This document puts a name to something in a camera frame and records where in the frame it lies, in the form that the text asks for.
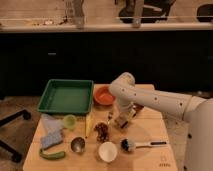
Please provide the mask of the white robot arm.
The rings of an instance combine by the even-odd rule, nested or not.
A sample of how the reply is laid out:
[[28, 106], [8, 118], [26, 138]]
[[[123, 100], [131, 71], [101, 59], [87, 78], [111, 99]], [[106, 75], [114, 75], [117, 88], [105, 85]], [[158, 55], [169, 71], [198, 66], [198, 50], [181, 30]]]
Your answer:
[[184, 171], [213, 171], [213, 98], [142, 89], [129, 72], [113, 80], [109, 91], [121, 112], [130, 111], [136, 103], [188, 122]]

